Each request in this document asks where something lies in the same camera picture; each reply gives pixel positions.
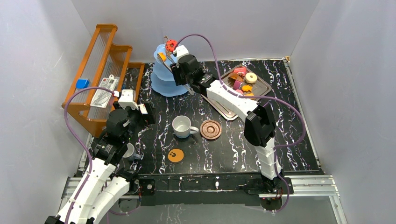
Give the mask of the round orange cookie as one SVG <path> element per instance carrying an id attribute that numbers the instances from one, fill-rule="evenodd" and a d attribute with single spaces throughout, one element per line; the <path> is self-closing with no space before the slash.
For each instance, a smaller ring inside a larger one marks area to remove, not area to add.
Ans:
<path id="1" fill-rule="evenodd" d="M 253 89 L 253 87 L 250 86 L 250 85 L 243 85 L 240 89 L 241 89 L 243 92 L 251 92 L 252 89 Z"/>

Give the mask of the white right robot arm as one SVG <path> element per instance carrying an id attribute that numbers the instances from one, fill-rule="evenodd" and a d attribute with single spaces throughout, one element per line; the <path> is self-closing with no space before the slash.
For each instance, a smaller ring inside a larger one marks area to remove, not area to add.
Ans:
<path id="1" fill-rule="evenodd" d="M 260 102 L 259 80 L 246 67 L 235 67 L 221 77 L 204 72 L 195 56 L 187 54 L 170 65 L 176 85 L 216 101 L 245 124 L 245 139 L 255 147 L 261 164 L 262 190 L 276 193 L 282 186 L 282 168 L 275 150 L 276 122 L 271 106 Z"/>

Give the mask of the orange fish-shaped cookie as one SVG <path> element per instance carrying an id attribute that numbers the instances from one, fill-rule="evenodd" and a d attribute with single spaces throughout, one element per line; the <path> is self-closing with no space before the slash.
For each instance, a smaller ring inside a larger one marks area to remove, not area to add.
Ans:
<path id="1" fill-rule="evenodd" d="M 162 62 L 165 62 L 167 60 L 166 55 L 162 52 L 157 53 L 157 58 L 158 58 L 158 60 L 161 60 Z"/>

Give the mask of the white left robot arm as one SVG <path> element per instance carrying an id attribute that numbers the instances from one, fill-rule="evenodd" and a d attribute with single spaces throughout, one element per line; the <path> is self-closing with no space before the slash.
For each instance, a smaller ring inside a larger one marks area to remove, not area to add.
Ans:
<path id="1" fill-rule="evenodd" d="M 134 171 L 116 168 L 131 148 L 130 139 L 137 127 L 156 123 L 156 111 L 148 102 L 137 109 L 122 108 L 117 101 L 114 106 L 105 129 L 93 141 L 86 173 L 58 214 L 46 219 L 47 224 L 97 224 L 116 200 L 139 190 Z"/>

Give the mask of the cream white donut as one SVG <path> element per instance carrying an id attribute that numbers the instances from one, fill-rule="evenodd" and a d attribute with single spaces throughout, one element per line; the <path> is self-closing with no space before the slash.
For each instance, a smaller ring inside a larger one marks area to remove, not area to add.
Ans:
<path id="1" fill-rule="evenodd" d="M 245 78 L 245 82 L 248 84 L 255 84 L 258 80 L 257 75 L 253 72 L 248 72 L 244 78 Z"/>

